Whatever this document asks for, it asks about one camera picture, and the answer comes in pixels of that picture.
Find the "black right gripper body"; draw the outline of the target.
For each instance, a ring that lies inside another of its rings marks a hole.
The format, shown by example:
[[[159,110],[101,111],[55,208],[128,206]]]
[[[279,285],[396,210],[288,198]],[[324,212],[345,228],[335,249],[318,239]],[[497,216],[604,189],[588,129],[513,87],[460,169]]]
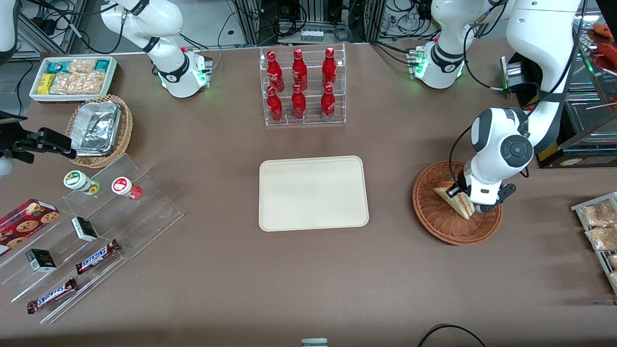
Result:
[[[8,112],[0,113],[0,157],[7,160],[19,160],[33,164],[35,156],[27,151],[18,151],[13,147],[20,141],[28,140],[31,132],[24,130],[21,123],[27,116],[18,116]]]

